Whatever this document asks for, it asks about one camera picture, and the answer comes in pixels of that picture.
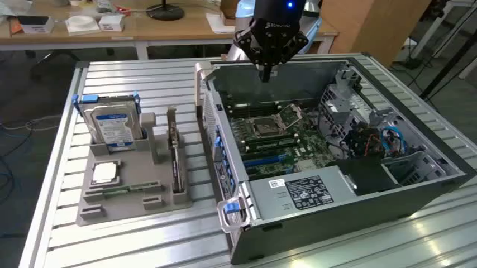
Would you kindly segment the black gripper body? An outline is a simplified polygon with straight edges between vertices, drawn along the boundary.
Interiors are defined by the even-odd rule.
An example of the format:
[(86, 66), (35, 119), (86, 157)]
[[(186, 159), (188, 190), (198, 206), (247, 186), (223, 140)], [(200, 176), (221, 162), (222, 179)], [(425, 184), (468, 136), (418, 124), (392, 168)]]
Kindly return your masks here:
[(251, 60), (259, 65), (287, 62), (305, 46), (299, 20), (303, 1), (255, 1), (250, 25), (258, 43)]

